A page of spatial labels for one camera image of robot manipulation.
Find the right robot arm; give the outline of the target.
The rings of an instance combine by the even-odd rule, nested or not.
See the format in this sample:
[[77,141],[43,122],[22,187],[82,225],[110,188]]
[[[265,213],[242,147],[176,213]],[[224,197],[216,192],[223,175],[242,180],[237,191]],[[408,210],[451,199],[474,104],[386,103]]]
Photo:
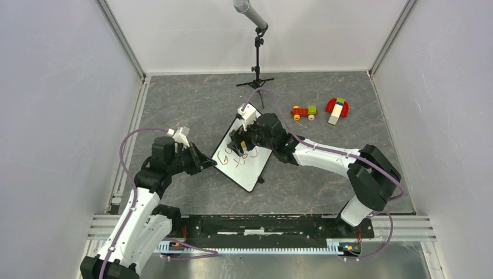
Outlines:
[[289,133],[274,113],[242,123],[228,137],[227,146],[237,155],[265,148],[283,163],[315,167],[346,177],[355,195],[335,222],[337,233],[343,237],[353,236],[365,218],[382,212],[389,201],[405,193],[401,174],[376,146],[345,149],[318,144]]

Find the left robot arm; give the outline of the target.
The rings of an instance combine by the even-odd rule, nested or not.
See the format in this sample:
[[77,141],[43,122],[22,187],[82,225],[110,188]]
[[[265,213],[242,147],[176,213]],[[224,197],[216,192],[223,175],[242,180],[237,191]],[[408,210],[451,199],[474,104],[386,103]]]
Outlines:
[[154,140],[151,155],[134,177],[129,202],[95,256],[85,256],[82,278],[139,278],[162,239],[181,233],[179,208],[160,204],[176,174],[198,174],[217,163],[192,143],[170,136]]

